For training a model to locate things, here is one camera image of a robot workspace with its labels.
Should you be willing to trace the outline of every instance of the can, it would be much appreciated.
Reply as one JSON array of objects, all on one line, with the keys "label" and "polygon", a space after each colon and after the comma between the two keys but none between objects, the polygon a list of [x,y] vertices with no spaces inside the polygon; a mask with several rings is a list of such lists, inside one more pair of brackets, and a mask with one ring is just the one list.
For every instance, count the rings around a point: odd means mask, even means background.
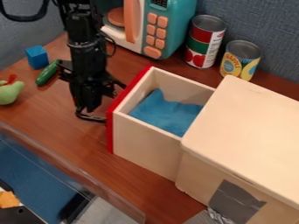
[{"label": "can", "polygon": [[261,50],[257,45],[245,40],[234,40],[227,44],[220,73],[223,77],[231,74],[250,81],[260,60]]},{"label": "can", "polygon": [[210,15],[198,15],[191,21],[184,60],[197,68],[211,67],[225,35],[226,24]]}]

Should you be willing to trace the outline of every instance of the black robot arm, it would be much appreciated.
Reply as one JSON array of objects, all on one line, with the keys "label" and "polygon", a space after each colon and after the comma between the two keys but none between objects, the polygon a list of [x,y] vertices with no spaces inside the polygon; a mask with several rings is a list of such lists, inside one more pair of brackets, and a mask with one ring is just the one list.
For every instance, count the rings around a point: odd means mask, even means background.
[{"label": "black robot arm", "polygon": [[[50,0],[43,0],[38,13],[33,16],[9,15],[0,0],[0,12],[13,21],[31,22],[43,18]],[[83,114],[93,112],[101,105],[102,96],[115,97],[115,85],[126,85],[106,71],[106,42],[115,42],[104,32],[102,15],[97,13],[94,0],[56,0],[61,19],[68,33],[67,45],[71,50],[71,61],[60,61],[60,79],[69,82],[74,99],[75,115],[81,119],[104,123],[105,118]]]}]

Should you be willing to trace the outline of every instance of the gray wall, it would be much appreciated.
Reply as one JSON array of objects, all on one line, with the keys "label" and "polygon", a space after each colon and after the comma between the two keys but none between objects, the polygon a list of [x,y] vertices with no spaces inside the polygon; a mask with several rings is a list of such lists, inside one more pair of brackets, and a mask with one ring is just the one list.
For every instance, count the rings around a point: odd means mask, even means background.
[{"label": "gray wall", "polygon": [[199,0],[198,10],[227,23],[225,43],[245,39],[258,45],[261,69],[299,82],[298,0]]},{"label": "gray wall", "polygon": [[[35,14],[42,0],[4,0],[10,14]],[[17,23],[0,14],[0,70],[24,57],[29,46],[45,45],[63,32],[57,7],[52,3],[47,15],[32,23]]]}]

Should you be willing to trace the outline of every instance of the toy microwave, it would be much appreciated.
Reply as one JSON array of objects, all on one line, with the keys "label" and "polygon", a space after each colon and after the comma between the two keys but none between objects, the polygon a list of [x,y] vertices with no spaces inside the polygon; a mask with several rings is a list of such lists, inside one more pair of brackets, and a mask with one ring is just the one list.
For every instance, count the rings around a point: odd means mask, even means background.
[{"label": "toy microwave", "polygon": [[162,60],[184,42],[197,0],[97,0],[102,30],[119,46]]}]

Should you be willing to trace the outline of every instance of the blue carpet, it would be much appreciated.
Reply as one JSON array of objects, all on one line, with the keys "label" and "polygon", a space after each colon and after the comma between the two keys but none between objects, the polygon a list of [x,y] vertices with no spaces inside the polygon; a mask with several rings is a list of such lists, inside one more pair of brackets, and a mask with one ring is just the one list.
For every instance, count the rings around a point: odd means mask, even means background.
[{"label": "blue carpet", "polygon": [[166,101],[161,89],[154,90],[130,113],[136,119],[182,137],[203,106]]},{"label": "blue carpet", "polygon": [[48,172],[64,183],[76,183],[40,157],[0,134],[0,179],[10,185],[22,203],[34,213],[48,223],[56,224],[59,223],[60,210],[76,192]]}]

